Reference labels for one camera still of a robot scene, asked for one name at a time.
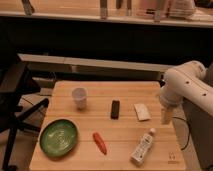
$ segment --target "white cap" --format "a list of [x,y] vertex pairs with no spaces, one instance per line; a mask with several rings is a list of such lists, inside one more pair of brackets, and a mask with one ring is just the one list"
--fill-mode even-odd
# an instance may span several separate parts
[[149,134],[153,136],[153,135],[155,135],[155,133],[156,133],[156,129],[151,128],[150,131],[149,131]]

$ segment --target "black wall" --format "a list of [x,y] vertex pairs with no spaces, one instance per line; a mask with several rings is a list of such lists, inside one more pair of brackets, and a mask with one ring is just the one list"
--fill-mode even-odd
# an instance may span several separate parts
[[158,64],[212,62],[213,29],[2,17],[20,53]]

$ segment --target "toy carrot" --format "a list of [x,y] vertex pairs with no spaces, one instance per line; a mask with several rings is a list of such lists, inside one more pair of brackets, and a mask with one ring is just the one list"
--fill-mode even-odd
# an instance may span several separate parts
[[95,143],[97,144],[98,148],[101,150],[101,152],[106,155],[107,154],[106,145],[103,139],[101,138],[100,134],[97,132],[93,133],[93,139]]

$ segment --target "green bowl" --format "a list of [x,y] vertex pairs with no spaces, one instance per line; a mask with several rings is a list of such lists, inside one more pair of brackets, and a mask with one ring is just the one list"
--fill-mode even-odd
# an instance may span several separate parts
[[49,157],[61,157],[77,144],[78,131],[73,122],[59,119],[51,122],[42,131],[40,147]]

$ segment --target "white cup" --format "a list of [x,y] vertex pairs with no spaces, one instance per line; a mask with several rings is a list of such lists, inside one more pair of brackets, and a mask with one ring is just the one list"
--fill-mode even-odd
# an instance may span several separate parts
[[77,106],[77,109],[82,110],[87,106],[87,92],[85,88],[75,88],[72,91],[73,100]]

